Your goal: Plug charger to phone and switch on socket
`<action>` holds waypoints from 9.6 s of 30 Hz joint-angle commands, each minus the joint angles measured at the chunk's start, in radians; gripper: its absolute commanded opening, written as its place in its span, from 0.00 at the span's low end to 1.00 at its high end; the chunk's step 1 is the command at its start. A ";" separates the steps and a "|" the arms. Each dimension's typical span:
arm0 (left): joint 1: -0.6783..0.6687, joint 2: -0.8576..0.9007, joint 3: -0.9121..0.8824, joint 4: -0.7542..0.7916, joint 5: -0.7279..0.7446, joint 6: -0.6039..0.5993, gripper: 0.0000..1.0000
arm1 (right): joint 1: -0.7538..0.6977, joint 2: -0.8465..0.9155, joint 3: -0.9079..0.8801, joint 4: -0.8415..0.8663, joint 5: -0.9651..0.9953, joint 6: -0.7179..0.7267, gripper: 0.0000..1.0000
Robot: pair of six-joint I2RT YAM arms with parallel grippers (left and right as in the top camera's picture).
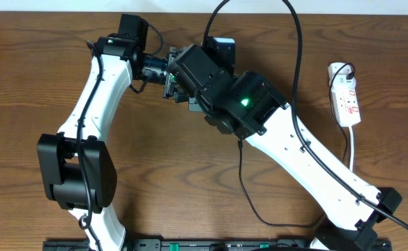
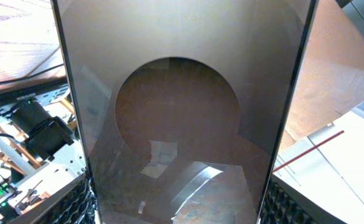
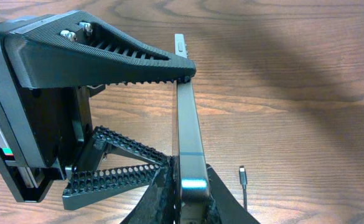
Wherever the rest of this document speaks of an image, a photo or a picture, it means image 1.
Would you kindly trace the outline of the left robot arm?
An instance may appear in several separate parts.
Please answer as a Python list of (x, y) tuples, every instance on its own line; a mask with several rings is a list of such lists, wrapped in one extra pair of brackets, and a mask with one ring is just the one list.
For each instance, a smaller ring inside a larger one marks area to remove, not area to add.
[(44, 250), (124, 250), (130, 247), (112, 201), (117, 172), (107, 150), (116, 109), (133, 81), (164, 84), (168, 59), (145, 51), (151, 28), (138, 15), (123, 14), (119, 30), (87, 41), (91, 70), (82, 94), (54, 135), (43, 134), (37, 154), (46, 197), (73, 215), (83, 241), (45, 241)]

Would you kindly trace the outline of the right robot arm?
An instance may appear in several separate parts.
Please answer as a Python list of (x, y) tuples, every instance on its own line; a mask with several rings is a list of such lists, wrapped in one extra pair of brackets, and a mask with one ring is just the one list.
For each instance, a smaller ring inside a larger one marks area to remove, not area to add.
[(187, 47), (166, 71), (197, 100), (208, 124), (267, 154), (317, 201), (328, 221), (317, 228), (312, 248), (372, 248), (373, 227), (391, 219), (402, 201), (395, 189), (379, 189), (347, 169), (259, 73), (235, 77), (198, 45)]

